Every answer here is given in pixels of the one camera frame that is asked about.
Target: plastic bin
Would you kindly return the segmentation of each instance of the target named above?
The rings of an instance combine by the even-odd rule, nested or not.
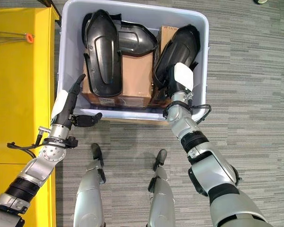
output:
[[[108,0],[69,0],[65,3],[62,12],[58,91],[68,90],[83,71],[85,47],[81,39],[82,21],[87,13],[98,9],[104,9],[110,14],[122,13],[122,20],[143,24],[155,35],[161,26],[194,25],[200,32],[201,50],[195,59],[199,64],[194,70],[193,105],[205,104],[209,34],[207,18],[195,11]],[[162,109],[155,108],[146,110],[100,109],[92,106],[80,95],[74,112],[87,115],[101,112],[106,118],[163,121],[165,119],[162,111]],[[204,110],[196,111],[193,119],[198,120],[203,114]]]

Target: yellow cabinet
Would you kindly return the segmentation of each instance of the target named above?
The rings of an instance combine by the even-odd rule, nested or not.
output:
[[[50,126],[56,19],[53,8],[0,9],[0,31],[35,36],[32,44],[0,44],[0,193],[30,160],[23,151],[7,148],[7,142],[29,146],[35,142],[39,125]],[[54,174],[23,219],[25,226],[56,226]]]

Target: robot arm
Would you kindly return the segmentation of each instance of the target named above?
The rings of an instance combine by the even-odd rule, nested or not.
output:
[[[73,124],[79,127],[92,126],[101,119],[100,113],[95,116],[72,115],[84,77],[84,74],[81,75],[69,92],[62,90],[58,94],[52,111],[51,129],[39,127],[36,143],[29,147],[36,148],[43,145],[38,157],[32,159],[5,193],[0,195],[0,227],[24,225],[24,220],[18,214],[24,214],[27,211],[31,200],[51,175],[56,164],[64,159],[66,149],[74,148],[78,144],[74,137],[68,137],[71,126]],[[44,132],[49,133],[49,136],[40,145]]]
[[[240,179],[237,170],[192,120],[190,105],[193,94],[189,87],[192,75],[191,79],[187,77],[190,74],[190,69],[181,63],[169,70],[167,94],[172,103],[165,110],[165,116],[187,153],[191,164],[188,174],[195,189],[209,197],[213,226],[271,227],[254,202],[237,188]]]

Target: brown cardboard box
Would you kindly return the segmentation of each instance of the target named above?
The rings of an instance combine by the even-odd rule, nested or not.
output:
[[[158,33],[158,41],[159,41],[159,56],[161,55],[162,51],[166,44],[171,40],[174,36],[175,32],[178,30],[177,27],[170,27],[170,26],[162,26],[159,33]],[[149,106],[151,107],[162,107],[165,108],[170,104],[170,98],[165,97],[164,90],[158,90],[158,88],[154,85],[153,86],[153,93],[152,98]]]
[[[147,107],[151,99],[152,58],[149,53],[143,57],[122,56],[122,93],[114,97],[99,97],[89,89],[88,78],[83,80],[83,96],[95,105]],[[84,61],[83,73],[87,75]]]
[[[159,33],[158,33],[158,41],[160,46],[160,55],[166,46],[166,44],[171,40],[174,36],[176,31],[178,30],[177,27],[170,27],[170,26],[162,26]]]

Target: metal whisk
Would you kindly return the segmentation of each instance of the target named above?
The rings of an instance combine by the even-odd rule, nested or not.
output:
[[[35,36],[30,33],[21,34],[21,33],[0,31],[0,44],[21,42],[21,41],[26,41],[32,44],[34,42],[34,37]]]

